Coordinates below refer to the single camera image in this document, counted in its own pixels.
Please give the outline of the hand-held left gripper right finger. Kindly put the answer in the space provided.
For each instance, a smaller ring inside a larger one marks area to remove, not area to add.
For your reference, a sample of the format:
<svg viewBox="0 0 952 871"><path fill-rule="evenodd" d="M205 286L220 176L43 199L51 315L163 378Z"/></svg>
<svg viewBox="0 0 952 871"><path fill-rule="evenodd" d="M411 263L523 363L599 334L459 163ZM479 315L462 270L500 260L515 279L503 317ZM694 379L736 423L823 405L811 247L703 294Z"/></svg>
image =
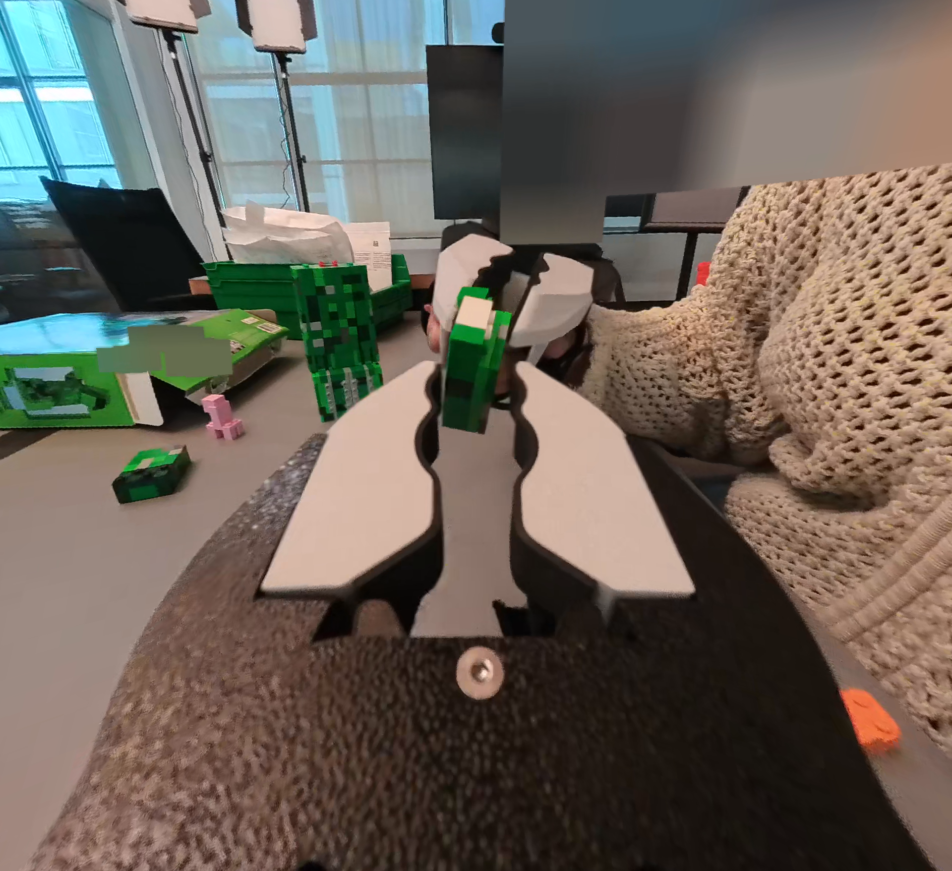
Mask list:
<svg viewBox="0 0 952 871"><path fill-rule="evenodd" d="M696 588L625 433L529 362L511 393L514 486L510 569L554 618L591 603L689 599Z"/></svg>

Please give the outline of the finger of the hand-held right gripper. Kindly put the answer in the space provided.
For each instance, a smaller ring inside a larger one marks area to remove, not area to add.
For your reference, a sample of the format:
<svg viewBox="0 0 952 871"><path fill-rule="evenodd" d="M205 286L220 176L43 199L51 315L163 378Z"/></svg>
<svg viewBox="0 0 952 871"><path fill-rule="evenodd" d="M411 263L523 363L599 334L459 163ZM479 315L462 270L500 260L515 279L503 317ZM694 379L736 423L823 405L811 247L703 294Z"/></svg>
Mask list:
<svg viewBox="0 0 952 871"><path fill-rule="evenodd" d="M458 311L459 293L474 287L480 274L496 259L506 259L512 246L471 233L441 250L433 284L433 306L444 327L451 330Z"/></svg>
<svg viewBox="0 0 952 871"><path fill-rule="evenodd" d="M592 305L592 284L586 264L542 253L513 315L513 345L547 347L577 328Z"/></svg>

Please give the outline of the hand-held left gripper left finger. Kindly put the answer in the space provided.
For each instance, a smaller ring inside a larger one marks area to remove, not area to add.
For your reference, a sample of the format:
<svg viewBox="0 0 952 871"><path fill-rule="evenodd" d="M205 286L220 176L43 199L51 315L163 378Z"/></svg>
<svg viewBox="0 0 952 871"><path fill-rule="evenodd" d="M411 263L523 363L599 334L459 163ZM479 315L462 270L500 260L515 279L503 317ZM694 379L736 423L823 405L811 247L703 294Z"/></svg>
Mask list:
<svg viewBox="0 0 952 871"><path fill-rule="evenodd" d="M259 586L268 597L422 600L444 566L439 365L422 361L334 422Z"/></svg>

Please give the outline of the small green brick assembly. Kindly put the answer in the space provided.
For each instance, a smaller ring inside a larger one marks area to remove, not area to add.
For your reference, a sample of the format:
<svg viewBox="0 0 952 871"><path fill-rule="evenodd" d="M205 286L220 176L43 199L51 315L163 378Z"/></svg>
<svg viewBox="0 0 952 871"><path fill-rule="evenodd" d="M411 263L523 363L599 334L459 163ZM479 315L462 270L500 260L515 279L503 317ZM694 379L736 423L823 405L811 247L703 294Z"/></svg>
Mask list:
<svg viewBox="0 0 952 871"><path fill-rule="evenodd" d="M490 290L460 290L452 329L442 347L442 425L483 434L496 399L512 315L495 306Z"/></svg>

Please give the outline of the person's right forearm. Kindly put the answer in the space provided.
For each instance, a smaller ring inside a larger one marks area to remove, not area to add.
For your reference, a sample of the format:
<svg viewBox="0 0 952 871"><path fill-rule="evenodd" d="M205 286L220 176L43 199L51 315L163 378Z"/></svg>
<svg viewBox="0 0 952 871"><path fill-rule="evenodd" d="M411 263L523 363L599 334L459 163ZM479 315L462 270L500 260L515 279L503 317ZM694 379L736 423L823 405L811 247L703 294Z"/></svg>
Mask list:
<svg viewBox="0 0 952 871"><path fill-rule="evenodd" d="M705 461L757 465L784 432L759 379L766 311L699 287L641 312L592 306L577 391L626 434Z"/></svg>

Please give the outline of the green building set box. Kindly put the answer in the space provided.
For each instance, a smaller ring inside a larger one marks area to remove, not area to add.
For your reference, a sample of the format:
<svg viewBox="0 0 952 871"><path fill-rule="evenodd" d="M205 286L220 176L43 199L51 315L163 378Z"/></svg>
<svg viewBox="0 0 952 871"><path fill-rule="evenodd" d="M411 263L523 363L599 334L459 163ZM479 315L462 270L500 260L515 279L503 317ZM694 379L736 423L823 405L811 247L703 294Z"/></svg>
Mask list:
<svg viewBox="0 0 952 871"><path fill-rule="evenodd" d="M55 314L2 326L1 427L164 425L275 359L289 336L272 310Z"/></svg>

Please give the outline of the black metal table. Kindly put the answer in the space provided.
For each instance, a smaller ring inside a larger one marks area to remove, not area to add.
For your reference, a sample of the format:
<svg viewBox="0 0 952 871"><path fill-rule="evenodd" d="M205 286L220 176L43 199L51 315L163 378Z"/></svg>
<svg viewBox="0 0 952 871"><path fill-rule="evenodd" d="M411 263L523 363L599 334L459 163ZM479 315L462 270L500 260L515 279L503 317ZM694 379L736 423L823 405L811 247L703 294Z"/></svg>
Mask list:
<svg viewBox="0 0 952 871"><path fill-rule="evenodd" d="M639 233L685 235L676 301L684 299L694 286L699 236L722 234L726 223L743 203L749 189L749 186L708 188L649 195Z"/></svg>
<svg viewBox="0 0 952 871"><path fill-rule="evenodd" d="M656 247L651 234L641 232L648 198L610 196L605 200L602 254L617 270L625 299L647 302L656 296Z"/></svg>

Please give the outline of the white paper pouch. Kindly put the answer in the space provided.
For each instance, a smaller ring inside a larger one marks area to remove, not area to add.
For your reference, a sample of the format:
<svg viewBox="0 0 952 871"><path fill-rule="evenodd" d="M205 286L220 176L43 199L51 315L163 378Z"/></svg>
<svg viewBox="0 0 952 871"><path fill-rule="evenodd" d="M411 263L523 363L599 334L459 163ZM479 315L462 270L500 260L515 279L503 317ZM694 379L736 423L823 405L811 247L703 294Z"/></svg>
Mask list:
<svg viewBox="0 0 952 871"><path fill-rule="evenodd" d="M343 228L351 242L353 263L366 269L370 291L390 288L393 284L390 223L345 223Z"/></svg>

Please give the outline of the tall green blocky brick figure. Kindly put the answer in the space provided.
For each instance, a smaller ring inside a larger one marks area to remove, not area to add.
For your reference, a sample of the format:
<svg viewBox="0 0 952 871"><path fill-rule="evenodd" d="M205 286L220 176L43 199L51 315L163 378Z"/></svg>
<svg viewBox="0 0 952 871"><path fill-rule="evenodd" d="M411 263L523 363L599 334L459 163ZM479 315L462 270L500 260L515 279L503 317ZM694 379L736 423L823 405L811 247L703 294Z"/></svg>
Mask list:
<svg viewBox="0 0 952 871"><path fill-rule="evenodd" d="M366 267L293 265L291 275L318 411L331 423L384 385Z"/></svg>

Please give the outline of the pink brick pig figure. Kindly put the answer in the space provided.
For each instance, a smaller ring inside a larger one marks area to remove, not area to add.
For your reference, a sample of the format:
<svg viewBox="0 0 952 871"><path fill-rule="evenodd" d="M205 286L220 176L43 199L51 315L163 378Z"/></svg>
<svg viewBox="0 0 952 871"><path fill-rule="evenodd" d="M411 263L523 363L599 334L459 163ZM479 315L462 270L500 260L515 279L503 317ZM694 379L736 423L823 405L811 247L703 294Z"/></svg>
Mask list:
<svg viewBox="0 0 952 871"><path fill-rule="evenodd" d="M209 394L201 400L208 415L207 430L216 439L234 441L244 436L244 424L232 411L223 394Z"/></svg>

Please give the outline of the white paper bags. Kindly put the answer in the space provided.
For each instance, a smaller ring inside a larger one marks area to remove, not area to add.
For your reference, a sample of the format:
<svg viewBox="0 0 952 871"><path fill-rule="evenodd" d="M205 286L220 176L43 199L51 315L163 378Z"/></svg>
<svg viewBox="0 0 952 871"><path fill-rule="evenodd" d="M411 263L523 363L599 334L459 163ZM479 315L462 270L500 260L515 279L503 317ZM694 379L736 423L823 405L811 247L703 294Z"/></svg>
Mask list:
<svg viewBox="0 0 952 871"><path fill-rule="evenodd" d="M317 265L354 262L351 240L333 216L248 202L223 211L232 260L241 264Z"/></svg>

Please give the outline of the green plastic bin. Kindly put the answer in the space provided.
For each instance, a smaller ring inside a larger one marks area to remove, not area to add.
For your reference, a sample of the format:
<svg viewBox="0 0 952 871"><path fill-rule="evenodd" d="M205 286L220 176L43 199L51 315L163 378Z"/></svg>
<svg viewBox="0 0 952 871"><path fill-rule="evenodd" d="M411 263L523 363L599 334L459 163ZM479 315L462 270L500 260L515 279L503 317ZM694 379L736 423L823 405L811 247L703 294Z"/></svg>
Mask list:
<svg viewBox="0 0 952 871"><path fill-rule="evenodd" d="M219 308L273 310L278 325L289 331L289 339L301 341L291 264L212 262L204 267ZM413 303L411 274L401 254L391 254L391 277L390 287L372 293L377 330L386 330L401 322L403 313L409 311Z"/></svg>

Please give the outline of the black office chair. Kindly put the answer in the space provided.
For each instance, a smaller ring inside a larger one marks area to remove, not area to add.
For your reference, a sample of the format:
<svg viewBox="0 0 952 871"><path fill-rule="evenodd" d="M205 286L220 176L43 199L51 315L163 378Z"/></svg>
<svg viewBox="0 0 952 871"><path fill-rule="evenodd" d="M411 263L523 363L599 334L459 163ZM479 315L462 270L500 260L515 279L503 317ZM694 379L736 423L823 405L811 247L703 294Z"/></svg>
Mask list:
<svg viewBox="0 0 952 871"><path fill-rule="evenodd" d="M55 210L125 313L215 310L189 281L207 273L160 188L41 183Z"/></svg>

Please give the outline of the orange brick separator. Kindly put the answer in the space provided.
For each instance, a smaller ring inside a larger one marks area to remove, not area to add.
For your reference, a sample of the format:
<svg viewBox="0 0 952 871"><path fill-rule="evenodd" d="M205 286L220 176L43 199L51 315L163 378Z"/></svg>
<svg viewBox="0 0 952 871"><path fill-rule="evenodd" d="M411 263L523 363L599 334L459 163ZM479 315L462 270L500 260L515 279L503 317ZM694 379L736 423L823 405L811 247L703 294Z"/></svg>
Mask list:
<svg viewBox="0 0 952 871"><path fill-rule="evenodd" d="M839 695L864 753L876 756L898 748L898 723L871 693L851 687L842 689Z"/></svg>

